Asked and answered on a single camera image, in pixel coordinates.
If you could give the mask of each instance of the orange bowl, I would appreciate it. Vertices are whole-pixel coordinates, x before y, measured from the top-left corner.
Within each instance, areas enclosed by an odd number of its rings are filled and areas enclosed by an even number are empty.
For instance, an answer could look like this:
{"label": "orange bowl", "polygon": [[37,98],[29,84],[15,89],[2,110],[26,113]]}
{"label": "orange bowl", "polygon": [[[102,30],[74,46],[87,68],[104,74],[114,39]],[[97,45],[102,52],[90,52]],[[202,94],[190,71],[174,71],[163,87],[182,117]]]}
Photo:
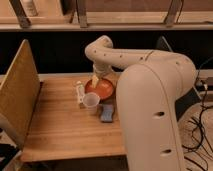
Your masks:
{"label": "orange bowl", "polygon": [[85,86],[85,92],[94,92],[99,95],[101,100],[109,98],[114,92],[114,86],[111,81],[102,78],[99,80],[97,86],[93,88],[92,80],[89,80]]}

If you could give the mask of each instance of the blue sponge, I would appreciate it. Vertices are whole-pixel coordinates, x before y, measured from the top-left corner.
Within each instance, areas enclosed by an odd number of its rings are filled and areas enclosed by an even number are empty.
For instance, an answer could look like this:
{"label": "blue sponge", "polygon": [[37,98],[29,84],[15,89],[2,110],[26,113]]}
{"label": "blue sponge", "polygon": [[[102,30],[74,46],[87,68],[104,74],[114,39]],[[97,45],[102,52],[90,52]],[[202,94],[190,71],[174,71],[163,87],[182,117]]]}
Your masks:
{"label": "blue sponge", "polygon": [[114,112],[114,106],[112,104],[102,104],[103,111],[101,113],[101,122],[111,123],[112,115]]}

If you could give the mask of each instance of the clear plastic cup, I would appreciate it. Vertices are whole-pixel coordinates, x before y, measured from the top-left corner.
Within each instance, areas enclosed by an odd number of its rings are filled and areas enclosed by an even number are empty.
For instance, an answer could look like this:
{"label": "clear plastic cup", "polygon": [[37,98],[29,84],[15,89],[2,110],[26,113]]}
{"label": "clear plastic cup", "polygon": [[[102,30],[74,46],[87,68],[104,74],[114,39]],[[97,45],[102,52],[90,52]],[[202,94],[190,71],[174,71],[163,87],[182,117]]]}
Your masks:
{"label": "clear plastic cup", "polygon": [[94,92],[87,93],[83,97],[83,104],[91,115],[97,113],[99,102],[100,97]]}

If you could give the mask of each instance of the white object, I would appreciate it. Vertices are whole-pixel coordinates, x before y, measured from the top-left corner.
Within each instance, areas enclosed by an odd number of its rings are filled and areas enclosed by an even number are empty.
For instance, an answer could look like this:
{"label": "white object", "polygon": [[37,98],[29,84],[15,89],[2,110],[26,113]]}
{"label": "white object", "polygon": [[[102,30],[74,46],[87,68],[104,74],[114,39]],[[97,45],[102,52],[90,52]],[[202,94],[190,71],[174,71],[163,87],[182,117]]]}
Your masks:
{"label": "white object", "polygon": [[22,1],[23,1],[24,9],[28,16],[33,17],[38,15],[38,12],[36,10],[36,6],[33,0],[22,0]]}
{"label": "white object", "polygon": [[85,88],[81,81],[77,81],[76,84],[77,102],[80,107],[83,105],[83,97],[85,95]]}
{"label": "white object", "polygon": [[179,53],[112,47],[102,36],[85,53],[99,76],[127,68],[116,100],[130,171],[185,171],[174,104],[193,87],[194,64]]}
{"label": "white object", "polygon": [[87,108],[88,113],[92,115],[97,113],[99,102],[100,97],[94,92],[87,93],[83,97],[83,104]]}

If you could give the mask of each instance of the wooden table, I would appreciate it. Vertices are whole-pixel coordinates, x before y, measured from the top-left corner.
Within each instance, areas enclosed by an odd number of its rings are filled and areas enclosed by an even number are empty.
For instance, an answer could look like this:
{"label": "wooden table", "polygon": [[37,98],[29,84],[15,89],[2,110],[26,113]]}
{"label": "wooden table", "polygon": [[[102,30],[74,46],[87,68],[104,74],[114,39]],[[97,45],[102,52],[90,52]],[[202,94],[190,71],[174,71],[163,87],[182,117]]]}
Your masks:
{"label": "wooden table", "polygon": [[89,115],[77,104],[76,82],[85,84],[89,79],[44,80],[21,155],[23,162],[125,154],[117,109],[113,123],[102,123],[99,115]]}

